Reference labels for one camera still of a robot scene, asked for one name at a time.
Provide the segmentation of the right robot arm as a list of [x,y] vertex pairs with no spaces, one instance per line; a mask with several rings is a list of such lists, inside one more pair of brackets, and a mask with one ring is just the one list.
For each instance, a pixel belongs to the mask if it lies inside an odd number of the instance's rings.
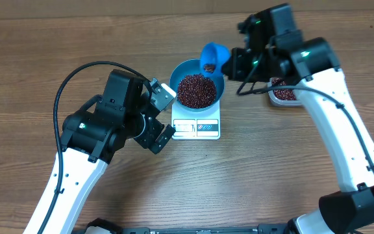
[[245,46],[222,66],[230,80],[279,80],[315,123],[331,157],[339,191],[318,208],[291,219],[285,233],[356,233],[374,223],[374,142],[349,94],[340,62],[322,37],[304,40],[288,4],[250,15],[238,24]]

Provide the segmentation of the blue plastic measuring scoop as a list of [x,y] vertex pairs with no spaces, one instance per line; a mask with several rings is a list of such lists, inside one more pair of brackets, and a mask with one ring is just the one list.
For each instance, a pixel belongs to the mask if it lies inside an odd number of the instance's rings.
[[[223,75],[221,68],[224,63],[229,60],[230,56],[231,55],[227,47],[210,42],[209,44],[205,45],[201,51],[199,69],[205,77],[221,77]],[[205,66],[208,64],[215,66],[213,72],[205,70]]]

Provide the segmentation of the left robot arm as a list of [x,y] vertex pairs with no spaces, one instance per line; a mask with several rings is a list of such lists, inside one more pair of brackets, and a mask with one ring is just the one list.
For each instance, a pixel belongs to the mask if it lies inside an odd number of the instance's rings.
[[112,70],[103,95],[64,120],[61,151],[26,233],[71,233],[89,193],[126,140],[154,154],[168,143],[175,129],[156,117],[177,94],[156,79],[144,91],[145,83],[133,73]]

